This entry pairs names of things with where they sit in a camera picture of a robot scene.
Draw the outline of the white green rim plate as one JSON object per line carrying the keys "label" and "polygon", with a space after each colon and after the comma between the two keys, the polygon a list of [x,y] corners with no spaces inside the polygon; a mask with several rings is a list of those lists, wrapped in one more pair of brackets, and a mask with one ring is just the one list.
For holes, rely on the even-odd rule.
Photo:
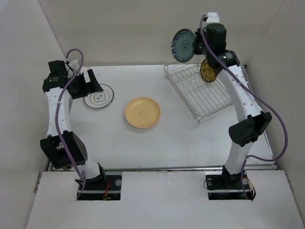
{"label": "white green rim plate", "polygon": [[114,100],[114,90],[106,84],[100,84],[102,92],[95,92],[86,97],[83,101],[86,106],[92,109],[103,109],[109,106]]}

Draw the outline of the blue green patterned plate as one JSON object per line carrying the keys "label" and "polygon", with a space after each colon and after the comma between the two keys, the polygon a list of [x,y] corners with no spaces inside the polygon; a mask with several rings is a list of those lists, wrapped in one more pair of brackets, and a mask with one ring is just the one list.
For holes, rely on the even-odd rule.
{"label": "blue green patterned plate", "polygon": [[194,33],[189,29],[179,30],[171,44],[172,55],[178,62],[188,62],[194,56]]}

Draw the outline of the yellow patterned plate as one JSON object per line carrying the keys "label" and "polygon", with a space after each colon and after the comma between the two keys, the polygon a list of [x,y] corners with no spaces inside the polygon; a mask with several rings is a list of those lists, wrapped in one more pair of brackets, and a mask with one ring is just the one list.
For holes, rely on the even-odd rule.
{"label": "yellow patterned plate", "polygon": [[200,74],[201,78],[207,83],[211,83],[217,78],[214,69],[209,66],[207,59],[204,59],[201,63]]}

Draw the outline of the beige yellow plate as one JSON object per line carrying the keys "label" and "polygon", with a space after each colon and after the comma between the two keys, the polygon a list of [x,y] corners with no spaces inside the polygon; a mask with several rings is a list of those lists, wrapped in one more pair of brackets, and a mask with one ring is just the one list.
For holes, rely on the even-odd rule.
{"label": "beige yellow plate", "polygon": [[138,129],[155,126],[161,117],[159,104],[148,97],[138,97],[128,102],[124,110],[126,121]]}

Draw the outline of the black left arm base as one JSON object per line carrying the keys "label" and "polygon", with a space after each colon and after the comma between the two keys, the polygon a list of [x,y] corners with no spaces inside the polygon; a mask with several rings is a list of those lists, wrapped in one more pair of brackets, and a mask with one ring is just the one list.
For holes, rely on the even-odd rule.
{"label": "black left arm base", "polygon": [[105,178],[87,179],[82,187],[80,182],[77,191],[77,200],[104,200],[121,199],[122,172],[106,172]]}

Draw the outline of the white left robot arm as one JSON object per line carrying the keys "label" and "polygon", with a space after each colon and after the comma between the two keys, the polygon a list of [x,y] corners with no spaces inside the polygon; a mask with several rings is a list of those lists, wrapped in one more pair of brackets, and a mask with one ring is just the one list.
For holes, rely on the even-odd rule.
{"label": "white left robot arm", "polygon": [[50,74],[44,80],[42,90],[48,101],[48,131],[40,140],[40,146],[55,169],[79,171],[81,183],[85,180],[96,189],[105,187],[107,178],[99,163],[88,161],[85,144],[72,131],[70,111],[75,99],[102,92],[92,70],[88,70],[89,81],[79,71],[79,61],[52,61],[48,63]]}

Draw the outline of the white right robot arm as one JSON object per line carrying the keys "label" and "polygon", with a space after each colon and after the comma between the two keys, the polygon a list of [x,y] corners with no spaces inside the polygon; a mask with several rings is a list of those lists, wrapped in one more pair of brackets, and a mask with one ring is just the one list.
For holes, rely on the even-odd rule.
{"label": "white right robot arm", "polygon": [[221,175],[222,185],[231,188],[244,178],[244,161],[272,116],[265,113],[250,94],[235,52],[226,49],[226,28],[211,23],[198,28],[195,34],[195,54],[206,56],[208,66],[225,86],[237,115],[238,122],[229,127],[232,144]]}

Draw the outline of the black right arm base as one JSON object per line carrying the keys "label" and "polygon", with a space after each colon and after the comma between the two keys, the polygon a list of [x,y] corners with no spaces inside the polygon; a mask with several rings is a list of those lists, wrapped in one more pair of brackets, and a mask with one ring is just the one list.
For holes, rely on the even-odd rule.
{"label": "black right arm base", "polygon": [[256,190],[247,174],[230,180],[225,174],[206,174],[204,187],[209,200],[254,200]]}

